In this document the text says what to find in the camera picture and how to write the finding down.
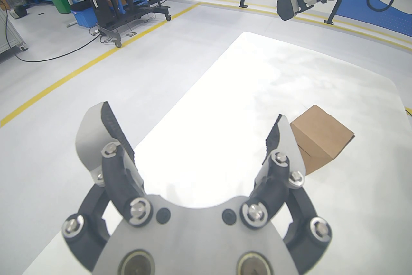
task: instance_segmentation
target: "screw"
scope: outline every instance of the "screw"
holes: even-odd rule
[[[234,225],[236,223],[236,214],[232,209],[225,209],[222,212],[222,219],[227,225]]]
[[[315,231],[320,237],[325,237],[325,235],[328,235],[329,233],[328,226],[325,225],[323,222],[315,223]]]
[[[331,231],[328,227],[328,222],[323,218],[314,217],[309,222],[310,230],[313,236],[321,242],[329,242],[331,240]]]
[[[171,214],[168,208],[161,208],[156,214],[156,220],[161,225],[164,225],[165,223],[169,222],[170,216]]]
[[[114,143],[110,143],[106,146],[105,154],[110,155],[112,153],[115,153],[117,150],[117,146]]]
[[[249,207],[248,214],[254,221],[260,220],[263,217],[262,208],[257,204],[252,204]]]
[[[149,222],[152,218],[152,206],[150,202],[143,198],[138,197],[130,202],[130,215],[129,223],[134,226],[142,226]]]
[[[71,219],[66,223],[66,232],[67,233],[73,233],[75,232],[79,227],[79,224],[77,223],[76,219]]]
[[[84,226],[84,218],[78,215],[76,218],[64,221],[61,231],[65,238],[72,238],[78,235]]]
[[[294,181],[294,182],[300,182],[300,181],[302,181],[302,175],[300,174],[299,171],[293,171],[293,172],[290,174],[290,178],[291,178],[292,181]]]
[[[284,155],[284,154],[281,153],[281,152],[278,152],[278,153],[276,154],[276,160],[277,160],[279,163],[286,163],[286,161],[287,161],[287,156]]]
[[[292,171],[290,174],[289,182],[296,187],[301,187],[305,182],[305,177],[300,171]]]
[[[145,205],[142,202],[135,203],[130,208],[133,217],[140,217],[145,213]]]

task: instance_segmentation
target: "gray floor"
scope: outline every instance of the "gray floor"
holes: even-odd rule
[[[166,4],[172,14],[191,5],[184,0]],[[53,6],[29,12],[13,21],[31,47],[19,54],[24,59],[66,53],[91,38],[86,29],[66,28],[72,15],[58,14]],[[163,20],[158,15],[134,30],[142,32]],[[405,106],[412,107],[410,52],[270,15],[197,6],[82,72],[0,128],[0,272],[22,274],[90,188],[91,178],[74,148],[89,107],[108,100],[136,146],[242,32],[297,44],[384,75],[396,84]],[[95,41],[70,56],[36,64],[1,55],[0,118],[112,47]]]

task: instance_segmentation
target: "table surface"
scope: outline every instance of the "table surface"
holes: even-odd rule
[[[303,47],[239,36],[136,147],[147,193],[185,207],[249,195],[278,114],[292,121],[313,104],[355,138],[306,178],[318,215],[333,229],[310,273],[411,273],[412,130],[396,87]],[[112,206],[104,218],[109,232],[120,221]],[[285,208],[272,220],[282,236],[290,221]],[[24,273],[34,274],[88,272],[58,233]]]

